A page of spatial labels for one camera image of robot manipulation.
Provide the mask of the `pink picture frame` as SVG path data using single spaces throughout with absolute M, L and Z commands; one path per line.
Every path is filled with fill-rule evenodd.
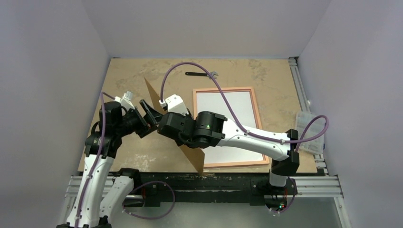
M 252 87 L 227 87 L 222 89 L 238 120 L 245 126 L 262 129 L 258 105 Z M 233 119 L 217 88 L 193 90 L 193 113 L 212 111 Z M 209 147 L 205 153 L 204 168 L 229 168 L 242 166 L 268 166 L 270 158 L 255 152 L 232 147 Z

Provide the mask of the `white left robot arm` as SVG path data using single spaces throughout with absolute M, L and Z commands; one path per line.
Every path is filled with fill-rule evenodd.
M 110 228 L 115 213 L 128 194 L 137 194 L 142 187 L 139 170 L 122 168 L 111 190 L 104 194 L 106 180 L 122 144 L 132 133 L 140 138 L 157 129 L 162 114 L 140 101 L 145 115 L 131 104 L 102 102 L 99 121 L 93 125 L 85 142 L 84 171 L 76 201 L 61 228 Z

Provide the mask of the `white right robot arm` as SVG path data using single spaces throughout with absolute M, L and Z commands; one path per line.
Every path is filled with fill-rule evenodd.
M 166 113 L 158 126 L 158 133 L 175 140 L 178 146 L 205 149 L 208 147 L 233 147 L 260 153 L 273 161 L 267 188 L 279 193 L 287 179 L 299 167 L 297 152 L 298 132 L 273 133 L 257 128 L 238 126 L 235 121 L 209 111 L 191 115 Z

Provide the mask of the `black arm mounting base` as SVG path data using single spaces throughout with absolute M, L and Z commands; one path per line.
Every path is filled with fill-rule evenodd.
M 230 181 L 207 181 L 207 183 L 200 183 L 200 179 L 196 184 L 189 179 L 196 179 L 197 177 L 213 176 L 213 174 L 199 175 L 197 173 L 184 173 L 184 172 L 140 172 L 139 170 L 129 171 L 127 168 L 118 171 L 114 177 L 117 181 L 119 176 L 128 175 L 134 178 L 134 187 L 129 192 L 129 196 L 124 200 L 124 205 L 129 207 L 158 207 L 161 203 L 175 202 L 178 191 L 239 191 L 241 194 L 232 193 L 218 193 L 218 196 L 212 196 L 209 193 L 207 198 L 210 200 L 200 199 L 204 198 L 203 193 L 194 193 L 195 201 L 204 203 L 247 203 L 250 206 L 267 206 L 276 210 L 283 210 L 288 205 L 287 195 L 293 190 L 288 189 L 289 181 L 293 179 L 288 178 L 285 187 L 273 187 L 269 183 L 269 174 L 253 176 L 246 182 L 240 177 L 234 177 L 230 174 L 224 174 L 225 179 L 229 178 Z

